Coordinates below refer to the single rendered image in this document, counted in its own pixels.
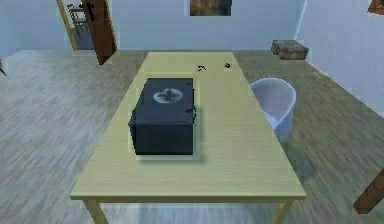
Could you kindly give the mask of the dark grey first-aid kit box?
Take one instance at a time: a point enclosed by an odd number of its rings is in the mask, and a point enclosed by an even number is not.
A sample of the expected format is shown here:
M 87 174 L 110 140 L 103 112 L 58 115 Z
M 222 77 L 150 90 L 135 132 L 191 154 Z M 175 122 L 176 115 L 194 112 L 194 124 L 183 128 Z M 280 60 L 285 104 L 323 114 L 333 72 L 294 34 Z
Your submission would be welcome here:
M 192 78 L 148 78 L 128 123 L 137 155 L 192 155 Z

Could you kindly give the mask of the pale yellow wooden table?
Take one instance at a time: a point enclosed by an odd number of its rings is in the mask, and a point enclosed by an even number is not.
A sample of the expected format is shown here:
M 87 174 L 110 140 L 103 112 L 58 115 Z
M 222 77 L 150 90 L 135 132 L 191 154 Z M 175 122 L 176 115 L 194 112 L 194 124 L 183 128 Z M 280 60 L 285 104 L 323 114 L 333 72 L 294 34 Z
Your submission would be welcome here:
M 189 160 L 139 160 L 129 117 L 148 78 L 170 77 L 194 81 L 196 153 Z M 96 224 L 108 224 L 103 203 L 247 202 L 275 204 L 269 224 L 282 224 L 305 196 L 230 52 L 149 53 L 70 193 Z

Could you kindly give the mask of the white tub chair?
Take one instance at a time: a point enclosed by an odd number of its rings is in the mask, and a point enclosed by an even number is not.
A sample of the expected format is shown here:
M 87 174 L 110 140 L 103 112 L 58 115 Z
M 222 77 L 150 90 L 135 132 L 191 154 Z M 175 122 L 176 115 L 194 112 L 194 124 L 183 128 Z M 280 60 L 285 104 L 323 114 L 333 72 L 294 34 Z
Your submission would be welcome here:
M 285 80 L 262 78 L 250 84 L 277 139 L 282 142 L 290 133 L 296 90 Z

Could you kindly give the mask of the brown weathered box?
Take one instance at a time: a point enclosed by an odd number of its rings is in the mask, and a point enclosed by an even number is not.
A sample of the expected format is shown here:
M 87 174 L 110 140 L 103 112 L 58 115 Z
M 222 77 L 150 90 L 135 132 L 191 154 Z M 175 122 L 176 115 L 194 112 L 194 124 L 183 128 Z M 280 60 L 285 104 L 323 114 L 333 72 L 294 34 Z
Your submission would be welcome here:
M 273 40 L 271 51 L 281 60 L 305 60 L 309 49 L 296 40 Z

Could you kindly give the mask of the brown room door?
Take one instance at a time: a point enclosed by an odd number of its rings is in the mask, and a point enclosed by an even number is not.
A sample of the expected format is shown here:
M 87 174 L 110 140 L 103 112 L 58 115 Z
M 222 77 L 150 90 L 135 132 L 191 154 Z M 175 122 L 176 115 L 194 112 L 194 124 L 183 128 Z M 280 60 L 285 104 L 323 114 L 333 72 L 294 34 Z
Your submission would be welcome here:
M 82 0 L 98 63 L 103 65 L 117 50 L 107 0 Z

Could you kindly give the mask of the wooden chair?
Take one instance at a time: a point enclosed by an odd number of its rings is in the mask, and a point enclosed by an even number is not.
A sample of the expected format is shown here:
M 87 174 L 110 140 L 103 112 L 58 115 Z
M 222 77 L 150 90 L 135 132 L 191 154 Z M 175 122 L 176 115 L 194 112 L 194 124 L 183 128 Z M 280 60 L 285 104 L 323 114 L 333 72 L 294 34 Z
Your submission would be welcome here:
M 85 17 L 81 17 L 80 14 L 84 13 L 84 9 L 82 5 L 79 5 L 76 7 L 73 4 L 68 4 L 67 5 L 70 17 L 72 19 L 73 25 L 75 27 L 75 31 L 78 35 L 79 38 L 82 38 L 81 32 L 82 29 L 88 29 L 87 27 L 87 21 Z

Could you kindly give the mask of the brown wooden furniture piece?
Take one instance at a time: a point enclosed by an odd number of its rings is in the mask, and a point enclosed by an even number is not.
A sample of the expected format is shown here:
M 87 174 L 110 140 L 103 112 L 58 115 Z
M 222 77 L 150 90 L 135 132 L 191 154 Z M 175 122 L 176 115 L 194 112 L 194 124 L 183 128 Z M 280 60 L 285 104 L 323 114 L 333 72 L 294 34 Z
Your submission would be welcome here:
M 368 214 L 384 198 L 384 168 L 353 203 L 358 214 Z

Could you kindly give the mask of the brown framed wall picture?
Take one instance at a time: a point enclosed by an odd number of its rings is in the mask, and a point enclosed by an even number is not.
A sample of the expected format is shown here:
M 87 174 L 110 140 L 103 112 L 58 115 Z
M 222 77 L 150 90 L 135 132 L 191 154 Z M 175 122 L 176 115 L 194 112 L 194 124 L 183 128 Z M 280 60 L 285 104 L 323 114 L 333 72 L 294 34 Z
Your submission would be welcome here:
M 230 16 L 232 0 L 190 0 L 191 16 Z

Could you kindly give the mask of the red-brown framed wall picture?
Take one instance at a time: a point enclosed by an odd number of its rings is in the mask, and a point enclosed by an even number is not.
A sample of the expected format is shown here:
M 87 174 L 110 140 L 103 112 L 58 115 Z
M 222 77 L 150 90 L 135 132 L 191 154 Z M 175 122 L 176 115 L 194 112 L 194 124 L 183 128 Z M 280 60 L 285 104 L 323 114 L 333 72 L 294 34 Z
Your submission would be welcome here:
M 377 15 L 384 15 L 384 0 L 372 0 L 368 7 L 368 12 Z

